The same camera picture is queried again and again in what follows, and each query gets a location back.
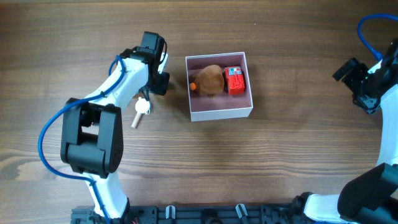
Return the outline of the white wooden rattle drum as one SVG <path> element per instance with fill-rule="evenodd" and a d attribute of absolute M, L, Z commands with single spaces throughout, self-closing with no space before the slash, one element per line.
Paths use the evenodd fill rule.
<path fill-rule="evenodd" d="M 150 113 L 150 108 L 151 108 L 151 103 L 150 101 L 147 101 L 143 97 L 139 97 L 136 104 L 135 104 L 135 110 L 136 110 L 136 115 L 133 119 L 133 122 L 131 124 L 131 127 L 136 129 L 137 125 L 140 121 L 140 118 L 143 114 L 149 114 Z"/>

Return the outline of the brown plush toy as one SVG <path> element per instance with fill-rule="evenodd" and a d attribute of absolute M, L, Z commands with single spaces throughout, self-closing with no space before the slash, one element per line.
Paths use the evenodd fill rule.
<path fill-rule="evenodd" d="M 224 91 L 223 70 L 219 65 L 209 65 L 194 74 L 189 87 L 199 95 L 219 95 Z"/>

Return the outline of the white pink-lined box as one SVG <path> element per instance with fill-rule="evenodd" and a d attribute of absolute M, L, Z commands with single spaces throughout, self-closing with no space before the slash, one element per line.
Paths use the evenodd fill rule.
<path fill-rule="evenodd" d="M 253 109 L 252 91 L 244 52 L 187 56 L 185 57 L 185 63 L 188 81 L 201 69 L 217 64 L 221 68 L 230 66 L 241 67 L 245 82 L 244 93 L 236 96 L 229 95 L 226 92 L 213 97 L 200 96 L 189 90 L 188 99 L 192 122 L 244 118 L 250 115 Z"/>

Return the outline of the red toy fire truck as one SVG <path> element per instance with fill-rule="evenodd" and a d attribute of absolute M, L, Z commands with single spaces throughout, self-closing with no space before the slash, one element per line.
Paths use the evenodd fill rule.
<path fill-rule="evenodd" d="M 224 69 L 226 88 L 229 95 L 241 95 L 245 91 L 244 75 L 241 67 L 232 66 Z"/>

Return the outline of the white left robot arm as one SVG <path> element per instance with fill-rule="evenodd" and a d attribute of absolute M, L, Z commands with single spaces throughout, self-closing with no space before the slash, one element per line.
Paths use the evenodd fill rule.
<path fill-rule="evenodd" d="M 116 56 L 97 90 L 80 100 L 69 99 L 63 108 L 60 158 L 89 187 L 95 223 L 129 219 L 129 199 L 117 172 L 124 151 L 122 113 L 140 92 L 145 94 L 137 102 L 140 114 L 150 110 L 149 93 L 165 94 L 168 57 L 165 50 L 126 49 Z"/>

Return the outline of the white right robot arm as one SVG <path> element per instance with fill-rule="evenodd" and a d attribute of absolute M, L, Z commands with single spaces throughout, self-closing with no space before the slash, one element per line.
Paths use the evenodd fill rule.
<path fill-rule="evenodd" d="M 301 223 L 397 223 L 397 39 L 373 66 L 349 59 L 333 78 L 368 115 L 381 114 L 380 143 L 373 166 L 336 194 L 304 193 L 290 204 Z"/>

